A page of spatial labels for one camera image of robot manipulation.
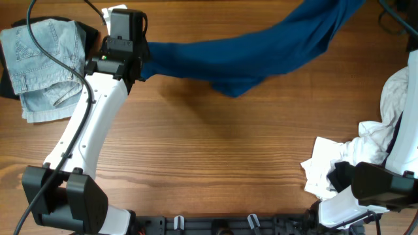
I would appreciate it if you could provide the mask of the blue polo shirt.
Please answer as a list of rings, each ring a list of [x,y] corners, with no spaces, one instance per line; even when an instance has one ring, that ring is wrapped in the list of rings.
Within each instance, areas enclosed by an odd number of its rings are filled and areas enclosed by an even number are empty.
[[[156,74],[210,82],[239,97],[269,76],[287,74],[324,54],[363,0],[304,1],[284,20],[256,33],[194,43],[151,42],[141,76]]]

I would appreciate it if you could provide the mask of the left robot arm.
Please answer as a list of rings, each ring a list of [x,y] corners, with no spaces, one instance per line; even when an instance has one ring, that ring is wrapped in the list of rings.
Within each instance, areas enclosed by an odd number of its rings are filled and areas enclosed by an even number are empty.
[[[151,58],[148,17],[139,10],[114,9],[110,34],[79,79],[80,100],[59,142],[42,166],[28,166],[22,186],[36,224],[76,234],[138,234],[135,212],[111,206],[95,182],[108,130],[133,84]]]

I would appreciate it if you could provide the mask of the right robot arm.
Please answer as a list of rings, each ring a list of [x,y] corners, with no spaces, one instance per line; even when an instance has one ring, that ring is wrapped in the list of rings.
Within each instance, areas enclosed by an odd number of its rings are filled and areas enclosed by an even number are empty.
[[[386,1],[381,6],[410,35],[406,102],[384,160],[346,164],[349,185],[319,203],[317,219],[329,230],[347,229],[369,216],[417,207],[417,2],[410,2],[406,19]]]

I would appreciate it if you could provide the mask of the white t-shirt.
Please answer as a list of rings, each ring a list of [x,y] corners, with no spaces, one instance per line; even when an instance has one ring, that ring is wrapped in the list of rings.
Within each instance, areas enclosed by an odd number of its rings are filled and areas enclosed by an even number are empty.
[[[348,162],[355,166],[360,162],[377,165],[383,162],[405,106],[408,78],[409,68],[404,67],[386,81],[380,98],[381,121],[360,122],[358,137],[345,143],[319,136],[315,139],[312,157],[301,163],[307,178],[306,192],[321,200],[334,197],[337,190],[327,175],[335,169],[335,163]]]

